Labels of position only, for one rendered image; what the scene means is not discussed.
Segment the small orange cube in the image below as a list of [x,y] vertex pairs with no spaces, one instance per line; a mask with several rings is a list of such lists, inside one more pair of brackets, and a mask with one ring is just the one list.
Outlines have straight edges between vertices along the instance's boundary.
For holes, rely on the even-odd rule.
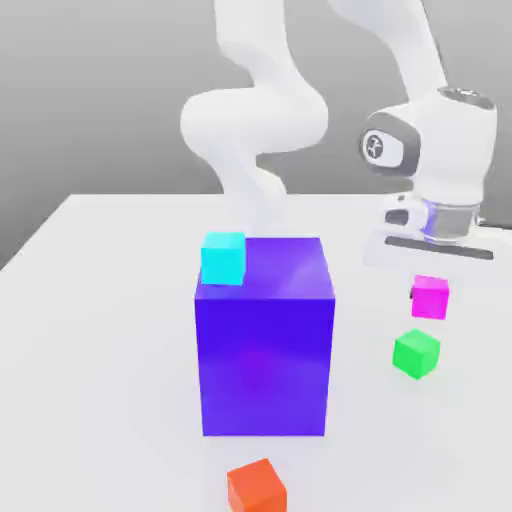
[[287,512],[287,490],[265,458],[227,473],[231,512]]

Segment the small cyan cube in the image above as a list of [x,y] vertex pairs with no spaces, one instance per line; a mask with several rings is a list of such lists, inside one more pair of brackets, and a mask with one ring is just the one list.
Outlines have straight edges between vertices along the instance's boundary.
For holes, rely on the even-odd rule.
[[201,245],[201,282],[241,286],[246,273],[246,237],[242,232],[208,232]]

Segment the small magenta cube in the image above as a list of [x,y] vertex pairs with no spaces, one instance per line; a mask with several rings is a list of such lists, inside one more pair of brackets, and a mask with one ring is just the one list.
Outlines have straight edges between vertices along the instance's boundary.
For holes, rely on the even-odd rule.
[[411,315],[417,318],[444,320],[450,288],[446,279],[416,275],[411,288]]

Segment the large purple box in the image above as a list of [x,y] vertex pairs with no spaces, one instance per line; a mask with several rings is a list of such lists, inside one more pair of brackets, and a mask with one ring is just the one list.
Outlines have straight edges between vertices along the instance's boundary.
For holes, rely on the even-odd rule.
[[325,433],[336,297],[317,237],[250,238],[240,286],[194,296],[206,436]]

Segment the small green cube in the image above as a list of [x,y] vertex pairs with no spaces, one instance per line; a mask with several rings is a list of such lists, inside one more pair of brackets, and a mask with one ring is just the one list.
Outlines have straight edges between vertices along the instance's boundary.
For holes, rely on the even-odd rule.
[[395,340],[392,363],[419,380],[436,368],[439,355],[440,342],[421,330],[413,329]]

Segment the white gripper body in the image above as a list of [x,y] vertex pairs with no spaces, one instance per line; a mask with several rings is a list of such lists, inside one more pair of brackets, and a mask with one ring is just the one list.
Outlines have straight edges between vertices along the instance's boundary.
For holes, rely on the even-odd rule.
[[458,245],[438,245],[422,239],[376,233],[365,245],[364,262],[379,268],[404,272],[466,271],[488,268],[493,251]]

